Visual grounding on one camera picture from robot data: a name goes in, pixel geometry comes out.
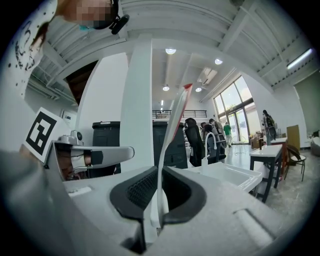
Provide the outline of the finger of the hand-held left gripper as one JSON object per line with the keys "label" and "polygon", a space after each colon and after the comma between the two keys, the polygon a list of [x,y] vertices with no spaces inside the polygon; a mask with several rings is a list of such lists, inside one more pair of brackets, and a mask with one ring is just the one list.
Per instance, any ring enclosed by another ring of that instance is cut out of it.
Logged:
{"label": "finger of the hand-held left gripper", "polygon": [[135,150],[131,146],[80,146],[71,147],[73,168],[105,168],[132,159]]}

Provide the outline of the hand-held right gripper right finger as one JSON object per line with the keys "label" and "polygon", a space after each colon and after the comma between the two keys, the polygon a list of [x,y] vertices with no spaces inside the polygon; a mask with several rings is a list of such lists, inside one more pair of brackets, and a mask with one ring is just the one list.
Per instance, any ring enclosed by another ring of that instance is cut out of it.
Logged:
{"label": "hand-held right gripper right finger", "polygon": [[204,188],[169,166],[162,169],[162,175],[162,187],[169,210],[162,218],[163,223],[182,224],[190,221],[206,204],[207,194]]}

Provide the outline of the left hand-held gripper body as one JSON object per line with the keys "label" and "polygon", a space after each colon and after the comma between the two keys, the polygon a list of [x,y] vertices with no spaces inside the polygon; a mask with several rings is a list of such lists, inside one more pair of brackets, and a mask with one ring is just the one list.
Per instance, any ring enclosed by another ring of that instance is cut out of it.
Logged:
{"label": "left hand-held gripper body", "polygon": [[88,177],[88,151],[83,136],[71,130],[57,115],[41,107],[36,113],[25,141],[22,155],[39,162],[45,170],[56,171],[63,181],[83,180]]}

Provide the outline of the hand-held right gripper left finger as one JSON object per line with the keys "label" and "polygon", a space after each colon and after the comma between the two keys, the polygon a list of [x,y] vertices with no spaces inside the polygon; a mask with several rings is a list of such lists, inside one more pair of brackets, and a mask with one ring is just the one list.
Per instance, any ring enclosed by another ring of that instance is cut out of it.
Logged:
{"label": "hand-held right gripper left finger", "polygon": [[123,218],[142,221],[144,211],[156,192],[157,181],[158,168],[152,166],[117,184],[109,194],[110,202]]}

